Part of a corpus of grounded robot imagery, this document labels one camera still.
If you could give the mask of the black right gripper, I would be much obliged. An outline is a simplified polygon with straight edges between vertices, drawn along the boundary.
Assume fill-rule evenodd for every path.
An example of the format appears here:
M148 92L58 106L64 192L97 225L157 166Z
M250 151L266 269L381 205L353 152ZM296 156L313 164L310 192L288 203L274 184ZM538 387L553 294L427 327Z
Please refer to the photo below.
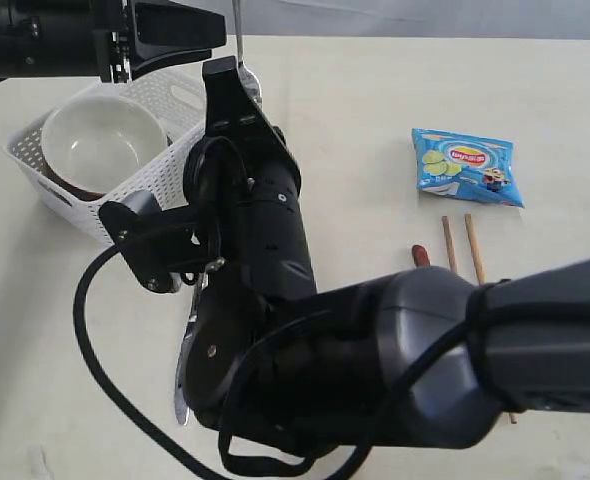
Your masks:
M244 287L295 300L317 288L299 206L301 174L280 129L242 85L235 57L202 67L206 122L183 169L182 207L137 191L99 218L137 281L176 292L189 276L231 266Z

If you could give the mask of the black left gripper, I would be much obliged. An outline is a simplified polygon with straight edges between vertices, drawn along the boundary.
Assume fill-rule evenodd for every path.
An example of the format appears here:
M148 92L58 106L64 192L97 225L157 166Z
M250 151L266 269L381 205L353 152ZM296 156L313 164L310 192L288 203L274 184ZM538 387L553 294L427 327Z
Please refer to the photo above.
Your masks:
M147 45L217 48L226 44L223 15L171 1L135 1L137 39ZM208 60L213 50L178 51L129 60L133 33L131 1L92 2L92 38L99 77L104 83L127 83L151 72Z

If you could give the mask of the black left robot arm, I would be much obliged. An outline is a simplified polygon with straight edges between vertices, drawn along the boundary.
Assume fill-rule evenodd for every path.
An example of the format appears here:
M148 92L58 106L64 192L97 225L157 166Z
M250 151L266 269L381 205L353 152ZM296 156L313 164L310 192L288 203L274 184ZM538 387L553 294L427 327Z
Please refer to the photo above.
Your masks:
M126 83L206 60L226 40L223 15L174 1L0 0L0 82Z

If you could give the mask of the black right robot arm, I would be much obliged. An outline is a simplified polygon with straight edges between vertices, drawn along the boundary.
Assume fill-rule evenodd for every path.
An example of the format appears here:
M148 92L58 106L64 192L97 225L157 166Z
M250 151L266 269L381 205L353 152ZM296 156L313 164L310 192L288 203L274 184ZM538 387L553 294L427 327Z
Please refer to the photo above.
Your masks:
M281 131L234 58L202 77L186 205L137 192L99 217L145 288L197 289L178 386L203 426L301 455L462 449L503 412L590 413L590 260L478 286L423 266L319 292Z

